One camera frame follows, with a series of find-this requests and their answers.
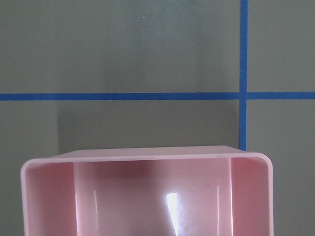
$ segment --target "vertical blue line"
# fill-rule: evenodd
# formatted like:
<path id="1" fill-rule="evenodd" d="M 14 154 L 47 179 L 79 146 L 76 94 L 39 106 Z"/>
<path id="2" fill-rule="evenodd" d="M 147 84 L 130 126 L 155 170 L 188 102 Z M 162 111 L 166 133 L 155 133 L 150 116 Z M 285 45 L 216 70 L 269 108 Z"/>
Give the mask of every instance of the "vertical blue line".
<path id="1" fill-rule="evenodd" d="M 240 11 L 240 101 L 238 135 L 239 149 L 246 150 L 248 0 L 241 0 Z"/>

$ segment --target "pink plastic surface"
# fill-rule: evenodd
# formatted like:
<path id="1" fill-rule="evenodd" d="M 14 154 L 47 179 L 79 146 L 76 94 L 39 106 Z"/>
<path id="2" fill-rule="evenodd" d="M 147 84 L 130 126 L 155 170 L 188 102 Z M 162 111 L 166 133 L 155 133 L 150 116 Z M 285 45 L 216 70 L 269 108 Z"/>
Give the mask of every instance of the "pink plastic surface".
<path id="1" fill-rule="evenodd" d="M 21 170 L 26 236 L 273 236 L 272 165 L 225 146 L 75 151 Z"/>

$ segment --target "gray surface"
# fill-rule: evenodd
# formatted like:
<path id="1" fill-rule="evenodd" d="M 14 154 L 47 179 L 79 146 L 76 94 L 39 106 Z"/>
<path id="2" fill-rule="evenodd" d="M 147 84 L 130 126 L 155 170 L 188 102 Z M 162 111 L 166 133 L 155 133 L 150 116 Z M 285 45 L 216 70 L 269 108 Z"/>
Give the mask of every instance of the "gray surface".
<path id="1" fill-rule="evenodd" d="M 249 1 L 248 90 L 315 91 L 315 1 Z"/>
<path id="2" fill-rule="evenodd" d="M 274 167 L 276 236 L 315 234 L 315 101 L 249 101 L 248 150 Z"/>
<path id="3" fill-rule="evenodd" d="M 238 1 L 5 0 L 0 22 L 0 92 L 238 90 Z"/>
<path id="4" fill-rule="evenodd" d="M 20 168 L 93 148 L 238 146 L 238 101 L 0 103 L 0 235 L 23 235 Z"/>

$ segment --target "blue line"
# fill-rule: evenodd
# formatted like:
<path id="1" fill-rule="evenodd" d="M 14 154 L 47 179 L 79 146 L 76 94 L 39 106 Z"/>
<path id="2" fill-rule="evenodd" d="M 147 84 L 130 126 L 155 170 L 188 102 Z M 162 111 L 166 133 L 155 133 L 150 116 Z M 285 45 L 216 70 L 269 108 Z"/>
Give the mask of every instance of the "blue line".
<path id="1" fill-rule="evenodd" d="M 4 93 L 0 101 L 235 100 L 238 92 Z"/>
<path id="2" fill-rule="evenodd" d="M 248 1 L 241 0 L 239 149 L 246 150 Z"/>
<path id="3" fill-rule="evenodd" d="M 315 92 L 248 92 L 247 99 L 315 99 Z"/>

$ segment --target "pink box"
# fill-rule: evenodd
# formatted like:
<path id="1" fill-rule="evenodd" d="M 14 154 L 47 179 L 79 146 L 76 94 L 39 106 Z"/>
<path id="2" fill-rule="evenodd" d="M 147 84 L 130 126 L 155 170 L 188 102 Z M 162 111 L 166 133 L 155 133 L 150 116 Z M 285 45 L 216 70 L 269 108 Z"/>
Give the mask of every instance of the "pink box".
<path id="1" fill-rule="evenodd" d="M 26 236 L 273 236 L 272 164 L 226 146 L 79 150 L 21 170 Z"/>

